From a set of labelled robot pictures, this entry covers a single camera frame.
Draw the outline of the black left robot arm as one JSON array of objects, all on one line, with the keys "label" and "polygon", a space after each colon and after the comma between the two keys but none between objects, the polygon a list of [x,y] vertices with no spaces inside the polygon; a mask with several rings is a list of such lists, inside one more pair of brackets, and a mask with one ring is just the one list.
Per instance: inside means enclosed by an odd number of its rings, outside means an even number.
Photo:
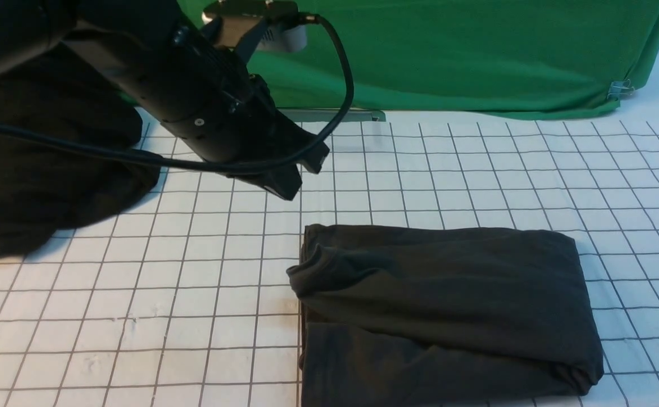
[{"label": "black left robot arm", "polygon": [[292,1],[216,1],[193,25],[175,1],[0,1],[0,74],[65,44],[133,98],[197,161],[59,141],[0,125],[0,135],[132,164],[213,172],[291,201],[299,167],[318,174],[330,126],[304,131],[249,73],[257,50],[300,50],[306,24]]}]

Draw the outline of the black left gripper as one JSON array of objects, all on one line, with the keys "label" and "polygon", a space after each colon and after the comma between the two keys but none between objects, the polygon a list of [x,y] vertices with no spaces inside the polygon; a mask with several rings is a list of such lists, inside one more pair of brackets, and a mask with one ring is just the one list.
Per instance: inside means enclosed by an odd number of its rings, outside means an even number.
[{"label": "black left gripper", "polygon": [[321,172],[330,127],[315,135],[281,113],[264,79],[249,73],[251,56],[215,46],[190,23],[115,30],[116,84],[200,160],[115,159],[242,177],[293,201],[303,185],[297,167]]}]

